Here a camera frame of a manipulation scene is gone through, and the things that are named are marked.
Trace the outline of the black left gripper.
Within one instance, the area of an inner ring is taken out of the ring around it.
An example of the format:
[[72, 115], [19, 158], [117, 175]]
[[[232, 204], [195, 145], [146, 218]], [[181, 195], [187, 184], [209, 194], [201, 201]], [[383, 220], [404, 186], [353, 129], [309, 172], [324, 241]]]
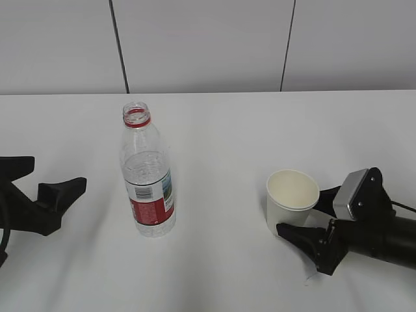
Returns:
[[40, 183], [32, 201], [9, 179], [20, 179], [34, 171], [33, 156], [0, 157], [1, 199], [11, 229], [48, 236], [59, 230], [62, 215], [86, 191], [87, 179], [77, 177], [61, 183]]

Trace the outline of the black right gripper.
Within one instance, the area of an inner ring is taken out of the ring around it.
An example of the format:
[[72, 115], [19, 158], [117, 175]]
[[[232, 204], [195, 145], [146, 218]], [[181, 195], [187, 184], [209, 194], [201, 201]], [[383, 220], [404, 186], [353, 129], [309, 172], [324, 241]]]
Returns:
[[[341, 187], [320, 191], [313, 209], [336, 216], [333, 200]], [[392, 239], [396, 213], [391, 200], [383, 194], [376, 202], [375, 212], [366, 221], [330, 220], [327, 228], [298, 227], [286, 223], [276, 225], [278, 235], [290, 242], [311, 260], [318, 272], [333, 275], [348, 252], [357, 252], [387, 262], [397, 260], [397, 247]]]

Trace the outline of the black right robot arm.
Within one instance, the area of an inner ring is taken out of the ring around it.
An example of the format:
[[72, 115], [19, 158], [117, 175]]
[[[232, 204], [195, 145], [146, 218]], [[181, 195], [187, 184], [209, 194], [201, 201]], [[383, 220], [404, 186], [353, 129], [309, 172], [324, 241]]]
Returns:
[[332, 218], [326, 229], [276, 225], [278, 235], [304, 252], [316, 270], [333, 275], [348, 252], [415, 268], [415, 221], [398, 217], [386, 191], [360, 194], [361, 208], [370, 206], [366, 220]]

